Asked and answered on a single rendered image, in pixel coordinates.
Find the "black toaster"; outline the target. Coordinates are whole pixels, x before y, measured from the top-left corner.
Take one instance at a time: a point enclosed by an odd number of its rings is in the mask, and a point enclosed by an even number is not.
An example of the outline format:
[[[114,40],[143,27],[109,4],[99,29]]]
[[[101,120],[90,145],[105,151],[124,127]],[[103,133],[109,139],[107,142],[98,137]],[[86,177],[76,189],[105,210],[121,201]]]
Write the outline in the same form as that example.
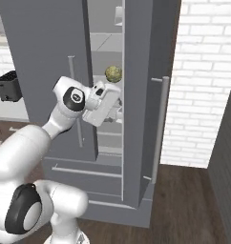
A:
[[[9,71],[0,76],[0,98],[2,101],[18,102],[22,92],[16,71]]]

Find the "white box in fridge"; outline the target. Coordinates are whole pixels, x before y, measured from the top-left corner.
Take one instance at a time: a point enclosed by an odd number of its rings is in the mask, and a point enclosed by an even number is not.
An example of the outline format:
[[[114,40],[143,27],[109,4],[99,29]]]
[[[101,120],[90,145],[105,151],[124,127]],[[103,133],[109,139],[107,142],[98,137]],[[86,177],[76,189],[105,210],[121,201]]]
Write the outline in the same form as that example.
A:
[[[118,6],[115,8],[115,25],[121,26],[122,25],[122,15],[123,15],[123,8]]]

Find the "dark grey dining counter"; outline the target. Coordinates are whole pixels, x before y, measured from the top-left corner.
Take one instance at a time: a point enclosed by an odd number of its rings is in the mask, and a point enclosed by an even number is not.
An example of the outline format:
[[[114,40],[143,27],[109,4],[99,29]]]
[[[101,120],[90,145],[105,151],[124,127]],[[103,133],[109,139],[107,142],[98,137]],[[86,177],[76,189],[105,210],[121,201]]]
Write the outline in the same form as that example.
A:
[[[231,244],[231,91],[207,170],[218,202],[227,244]]]

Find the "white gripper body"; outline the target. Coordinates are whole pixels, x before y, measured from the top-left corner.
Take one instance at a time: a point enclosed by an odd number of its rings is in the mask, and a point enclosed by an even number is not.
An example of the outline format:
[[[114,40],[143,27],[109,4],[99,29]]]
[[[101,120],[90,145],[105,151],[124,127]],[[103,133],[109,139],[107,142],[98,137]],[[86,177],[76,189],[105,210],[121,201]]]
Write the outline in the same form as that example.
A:
[[[82,119],[99,127],[120,96],[120,88],[109,83],[96,83],[86,90],[85,111]]]

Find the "grey fridge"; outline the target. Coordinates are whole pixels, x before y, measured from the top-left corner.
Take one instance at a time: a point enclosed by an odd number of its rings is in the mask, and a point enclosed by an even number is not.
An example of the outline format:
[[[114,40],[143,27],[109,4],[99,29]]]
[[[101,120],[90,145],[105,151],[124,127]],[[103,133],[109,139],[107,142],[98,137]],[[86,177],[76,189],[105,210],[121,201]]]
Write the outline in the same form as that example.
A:
[[[113,113],[123,111],[124,100],[124,36],[125,36],[125,0],[97,0],[109,5],[110,8],[121,6],[123,8],[122,25],[116,26],[115,21],[105,19],[105,26],[108,28],[103,32],[93,31],[92,58],[94,65],[94,78],[104,81],[106,79],[103,72],[110,66],[120,66],[122,68],[122,79],[116,83],[121,88],[120,99],[122,107],[114,108]],[[123,201],[123,166],[124,166],[124,126],[122,123],[105,122],[97,129],[98,163],[100,157],[105,157],[106,165],[118,165],[121,167],[121,202]]]

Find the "brown wooden cupboard run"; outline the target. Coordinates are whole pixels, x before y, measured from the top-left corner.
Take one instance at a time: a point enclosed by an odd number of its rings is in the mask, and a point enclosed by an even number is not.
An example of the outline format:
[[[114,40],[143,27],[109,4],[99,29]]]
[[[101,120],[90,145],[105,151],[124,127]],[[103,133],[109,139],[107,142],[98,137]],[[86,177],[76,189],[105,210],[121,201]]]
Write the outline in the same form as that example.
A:
[[[19,121],[3,121],[0,120],[0,144],[4,142],[8,137],[10,137],[17,130],[28,125],[28,122]]]

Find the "grey fridge drawer front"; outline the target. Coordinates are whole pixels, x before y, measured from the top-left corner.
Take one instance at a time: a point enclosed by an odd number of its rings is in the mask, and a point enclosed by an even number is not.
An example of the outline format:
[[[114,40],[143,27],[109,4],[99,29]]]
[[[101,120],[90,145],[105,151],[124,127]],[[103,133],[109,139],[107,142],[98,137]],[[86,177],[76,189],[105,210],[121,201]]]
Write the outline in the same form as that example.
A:
[[[45,177],[52,181],[75,186],[85,192],[121,195],[121,178],[52,171],[52,167],[55,166],[67,169],[121,174],[120,166],[105,164],[105,157],[100,157],[98,163],[46,157],[42,161],[42,167]]]
[[[136,210],[89,204],[82,219],[148,228],[151,221],[155,185],[149,184]],[[118,195],[88,192],[89,200],[124,204]]]

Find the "round yellow-green fruit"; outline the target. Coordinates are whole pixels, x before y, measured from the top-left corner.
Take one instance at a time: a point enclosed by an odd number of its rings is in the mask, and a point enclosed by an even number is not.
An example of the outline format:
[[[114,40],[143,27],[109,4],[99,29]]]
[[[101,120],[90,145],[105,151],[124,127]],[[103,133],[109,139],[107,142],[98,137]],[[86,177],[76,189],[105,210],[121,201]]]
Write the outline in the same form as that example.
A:
[[[111,83],[117,83],[122,79],[122,69],[117,66],[110,66],[105,71],[106,79]]]

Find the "grey fridge door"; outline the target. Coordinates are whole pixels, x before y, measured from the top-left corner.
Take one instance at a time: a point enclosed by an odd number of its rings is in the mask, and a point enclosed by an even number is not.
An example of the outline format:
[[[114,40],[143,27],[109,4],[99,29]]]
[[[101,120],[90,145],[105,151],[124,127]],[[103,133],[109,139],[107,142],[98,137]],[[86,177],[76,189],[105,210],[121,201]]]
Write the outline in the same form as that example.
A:
[[[0,15],[29,120],[42,126],[55,82],[71,77],[69,55],[75,79],[93,84],[87,0],[0,0]]]
[[[125,0],[123,201],[138,207],[150,183],[161,79],[172,74],[181,0]]]

